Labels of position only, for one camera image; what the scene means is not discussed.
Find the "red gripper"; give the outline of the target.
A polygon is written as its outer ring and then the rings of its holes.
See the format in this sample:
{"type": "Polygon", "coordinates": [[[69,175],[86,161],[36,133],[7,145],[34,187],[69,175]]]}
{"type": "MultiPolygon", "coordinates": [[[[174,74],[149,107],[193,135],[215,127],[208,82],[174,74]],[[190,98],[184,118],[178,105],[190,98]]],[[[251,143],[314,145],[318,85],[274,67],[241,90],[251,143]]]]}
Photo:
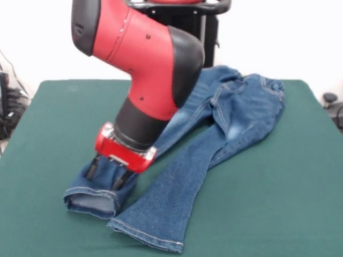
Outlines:
{"type": "MultiPolygon", "coordinates": [[[[123,164],[129,171],[126,171],[114,182],[114,191],[120,190],[126,181],[134,173],[143,173],[154,161],[157,149],[150,147],[147,151],[137,152],[127,146],[120,144],[114,139],[114,125],[106,122],[99,130],[95,140],[95,151],[111,160],[123,164]]],[[[87,179],[92,179],[97,171],[99,156],[95,156],[85,174],[87,179]]]]}

